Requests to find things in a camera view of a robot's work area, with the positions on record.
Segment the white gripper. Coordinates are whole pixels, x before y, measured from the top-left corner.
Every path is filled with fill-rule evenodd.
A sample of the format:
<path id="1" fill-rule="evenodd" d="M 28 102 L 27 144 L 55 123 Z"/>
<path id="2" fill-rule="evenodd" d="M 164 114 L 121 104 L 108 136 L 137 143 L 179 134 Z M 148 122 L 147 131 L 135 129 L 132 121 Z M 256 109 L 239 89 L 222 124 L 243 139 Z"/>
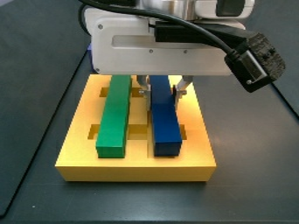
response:
<path id="1" fill-rule="evenodd" d="M 192 75 L 230 75 L 224 52 L 204 44 L 159 43 L 151 20 L 144 17 L 87 9 L 92 65 L 100 74 L 137 74 L 139 94 L 151 109 L 147 75 L 183 75 L 172 86 L 173 103 L 187 95 Z"/>

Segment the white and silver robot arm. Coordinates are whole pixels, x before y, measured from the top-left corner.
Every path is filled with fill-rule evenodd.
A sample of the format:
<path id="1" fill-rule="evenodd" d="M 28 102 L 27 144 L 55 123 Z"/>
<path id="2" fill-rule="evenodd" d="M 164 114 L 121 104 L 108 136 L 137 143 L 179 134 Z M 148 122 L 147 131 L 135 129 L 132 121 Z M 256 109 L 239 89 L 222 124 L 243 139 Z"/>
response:
<path id="1" fill-rule="evenodd" d="M 219 13 L 220 0 L 136 0 L 136 8 L 161 12 L 200 25 L 227 25 L 243 29 L 255 0 L 231 0 Z M 84 11 L 91 35 L 92 65 L 99 74 L 133 74 L 145 98 L 152 97 L 149 75 L 180 75 L 176 91 L 181 92 L 197 75 L 228 75 L 224 52 L 209 45 L 183 39 L 160 42 L 155 29 L 160 22 L 151 16 L 136 16 L 89 8 Z"/>

